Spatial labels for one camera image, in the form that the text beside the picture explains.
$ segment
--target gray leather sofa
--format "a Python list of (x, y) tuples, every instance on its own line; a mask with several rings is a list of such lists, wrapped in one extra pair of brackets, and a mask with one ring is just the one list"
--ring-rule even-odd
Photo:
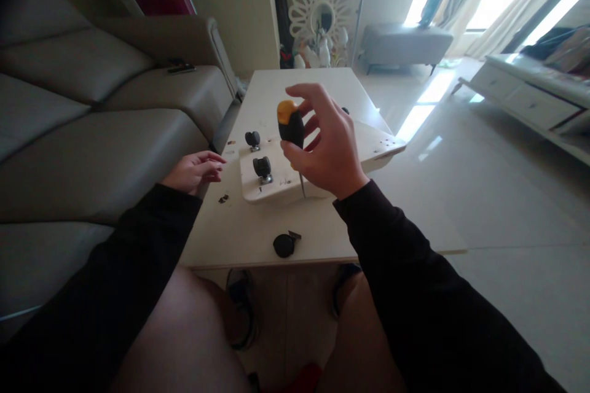
[[(0, 317), (45, 303), (119, 216), (205, 150), (236, 97), (213, 19), (87, 21), (11, 0), (0, 29)], [(197, 66), (171, 76), (168, 57)], [(0, 342), (34, 312), (0, 321)]]

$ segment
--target black sleeve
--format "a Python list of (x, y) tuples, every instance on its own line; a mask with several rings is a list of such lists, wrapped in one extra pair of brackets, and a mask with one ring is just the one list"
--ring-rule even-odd
[(373, 181), (334, 206), (408, 391), (530, 392), (552, 381), (508, 320)]
[(200, 204), (157, 184), (125, 212), (84, 267), (3, 347), (4, 382), (106, 390), (168, 283)]

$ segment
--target black screwdriver handle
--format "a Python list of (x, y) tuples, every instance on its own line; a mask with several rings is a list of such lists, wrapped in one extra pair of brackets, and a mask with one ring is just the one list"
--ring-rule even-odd
[(281, 101), (277, 107), (278, 132), (282, 140), (290, 141), (303, 149), (305, 125), (303, 117), (293, 100)]

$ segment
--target white tile floor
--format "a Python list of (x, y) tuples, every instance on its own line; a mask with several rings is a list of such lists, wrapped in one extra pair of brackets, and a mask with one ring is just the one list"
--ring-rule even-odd
[[(392, 132), (410, 140), (372, 178), (432, 243), (465, 246), (449, 257), (458, 272), (567, 391), (590, 391), (590, 167), (468, 88), (449, 96), (456, 78), (479, 66), (464, 60), (432, 77), (426, 66), (358, 75)], [(325, 363), (336, 335), (328, 303), (335, 271), (253, 271), (262, 330), (241, 357), (263, 386)]]

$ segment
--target leg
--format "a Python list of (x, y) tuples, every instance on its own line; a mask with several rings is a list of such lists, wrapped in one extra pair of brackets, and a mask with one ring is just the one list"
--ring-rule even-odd
[(188, 269), (174, 271), (125, 356), (112, 391), (249, 391), (224, 333), (221, 311), (229, 307), (215, 302), (210, 284)]
[(404, 392), (364, 274), (348, 279), (337, 299), (336, 344), (317, 392)]

